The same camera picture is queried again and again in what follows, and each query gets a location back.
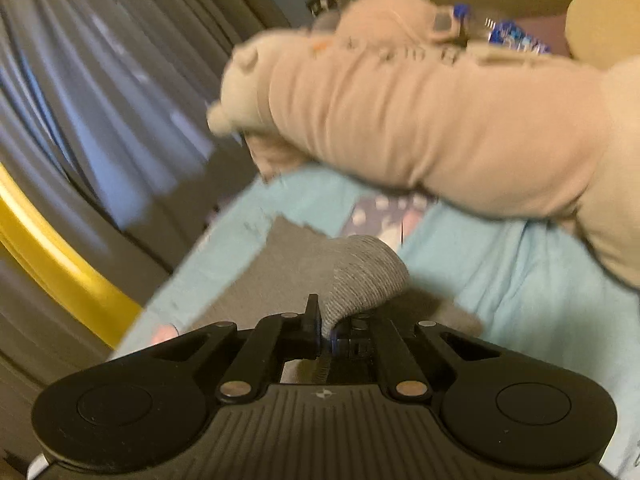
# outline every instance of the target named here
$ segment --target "metal rivet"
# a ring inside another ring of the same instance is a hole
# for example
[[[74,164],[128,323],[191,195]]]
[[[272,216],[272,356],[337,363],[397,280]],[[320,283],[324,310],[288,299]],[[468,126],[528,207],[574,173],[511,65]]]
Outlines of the metal rivet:
[[[420,397],[427,390],[427,385],[420,381],[402,381],[396,384],[396,392],[405,397]]]
[[[225,397],[242,397],[251,393],[251,385],[244,381],[227,381],[220,385],[220,393]]]

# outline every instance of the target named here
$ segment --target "patterned fabric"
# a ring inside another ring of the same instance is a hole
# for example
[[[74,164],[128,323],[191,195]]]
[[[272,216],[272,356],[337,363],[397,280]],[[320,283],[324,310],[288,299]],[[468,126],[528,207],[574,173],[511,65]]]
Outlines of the patterned fabric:
[[[366,196],[353,207],[341,236],[370,235],[397,251],[438,199],[421,193]]]

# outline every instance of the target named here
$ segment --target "plush toy ear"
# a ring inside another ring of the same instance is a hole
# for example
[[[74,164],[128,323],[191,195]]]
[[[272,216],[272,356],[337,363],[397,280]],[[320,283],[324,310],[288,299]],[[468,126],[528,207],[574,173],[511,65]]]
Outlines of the plush toy ear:
[[[258,63],[258,49],[255,46],[235,48],[232,62],[243,72],[250,72]]]
[[[220,101],[215,101],[207,110],[207,124],[211,133],[218,137],[231,135],[236,130]]]

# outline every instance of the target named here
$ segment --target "round pad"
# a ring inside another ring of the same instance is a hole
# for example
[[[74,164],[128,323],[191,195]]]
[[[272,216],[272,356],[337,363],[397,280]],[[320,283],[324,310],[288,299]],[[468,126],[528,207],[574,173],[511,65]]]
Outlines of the round pad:
[[[573,0],[565,35],[576,59],[606,70],[640,54],[640,0]]]
[[[507,386],[498,394],[496,402],[503,415],[530,426],[555,424],[571,409],[571,401],[563,391],[541,383]]]
[[[130,384],[98,386],[80,397],[78,413],[96,426],[117,428],[144,417],[153,404],[142,388]]]

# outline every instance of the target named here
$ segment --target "ridged black surface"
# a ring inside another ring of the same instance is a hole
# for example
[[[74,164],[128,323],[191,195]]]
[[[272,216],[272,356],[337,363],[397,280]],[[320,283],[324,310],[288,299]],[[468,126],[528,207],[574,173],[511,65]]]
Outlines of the ridged black surface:
[[[221,409],[189,450],[153,469],[93,475],[52,466],[44,480],[502,480],[609,479],[587,464],[513,472],[453,443],[424,407],[387,399],[375,384],[274,384],[260,400]]]

